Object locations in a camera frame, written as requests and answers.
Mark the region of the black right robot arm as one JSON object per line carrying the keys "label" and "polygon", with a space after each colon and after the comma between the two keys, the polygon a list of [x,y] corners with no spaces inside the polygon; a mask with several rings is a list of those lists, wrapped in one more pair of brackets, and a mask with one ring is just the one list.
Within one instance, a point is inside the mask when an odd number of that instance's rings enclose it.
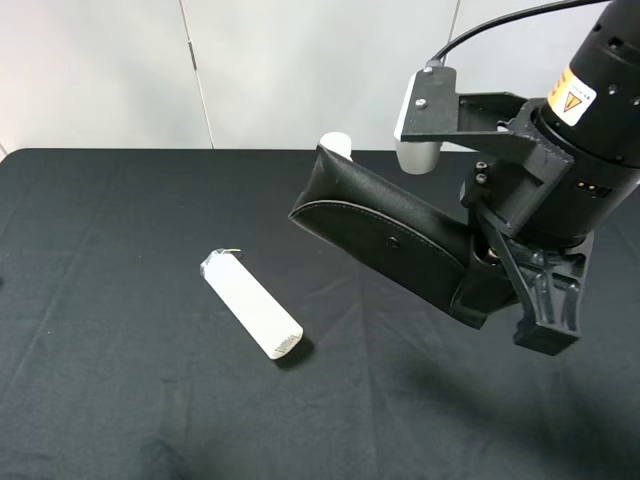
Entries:
{"label": "black right robot arm", "polygon": [[407,289],[473,328],[519,304],[518,346],[556,355],[580,336],[595,227],[639,183],[639,5],[613,1],[544,98],[460,94],[435,56],[407,88],[394,132],[408,173],[442,143],[481,152],[461,188],[468,220],[435,216],[430,264]]}

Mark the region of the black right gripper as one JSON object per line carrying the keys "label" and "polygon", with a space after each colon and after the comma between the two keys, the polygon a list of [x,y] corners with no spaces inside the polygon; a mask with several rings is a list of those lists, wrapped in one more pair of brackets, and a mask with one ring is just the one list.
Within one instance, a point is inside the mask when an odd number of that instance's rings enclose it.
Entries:
{"label": "black right gripper", "polygon": [[543,119],[540,99],[457,95],[457,130],[443,142],[477,150],[490,163],[473,202],[482,234],[471,237],[450,315],[479,330],[519,304],[513,342],[558,355],[581,338],[590,232],[636,188],[639,171],[562,139]]}

